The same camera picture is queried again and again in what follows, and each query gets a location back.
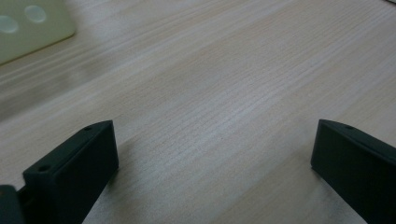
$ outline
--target wood grain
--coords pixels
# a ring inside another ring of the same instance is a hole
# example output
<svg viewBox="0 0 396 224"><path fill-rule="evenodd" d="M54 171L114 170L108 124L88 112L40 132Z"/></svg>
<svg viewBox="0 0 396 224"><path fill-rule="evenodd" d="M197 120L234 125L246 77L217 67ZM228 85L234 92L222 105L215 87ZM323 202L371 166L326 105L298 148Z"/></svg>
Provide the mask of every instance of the wood grain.
<svg viewBox="0 0 396 224"><path fill-rule="evenodd" d="M113 119L84 223L364 223L310 169L318 119L396 146L382 0L66 1L78 33L0 66L0 182Z"/></svg>

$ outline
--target white circle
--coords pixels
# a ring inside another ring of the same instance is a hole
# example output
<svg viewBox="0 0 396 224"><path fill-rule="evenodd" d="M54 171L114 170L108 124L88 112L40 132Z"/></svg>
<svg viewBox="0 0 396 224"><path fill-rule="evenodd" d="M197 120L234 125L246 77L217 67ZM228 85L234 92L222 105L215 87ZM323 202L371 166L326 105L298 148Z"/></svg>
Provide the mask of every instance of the white circle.
<svg viewBox="0 0 396 224"><path fill-rule="evenodd" d="M9 16L0 16L0 32L12 34L18 31L18 23Z"/></svg>
<svg viewBox="0 0 396 224"><path fill-rule="evenodd" d="M47 14L42 7L29 6L25 8L25 15L27 19L32 22L40 23L46 20Z"/></svg>

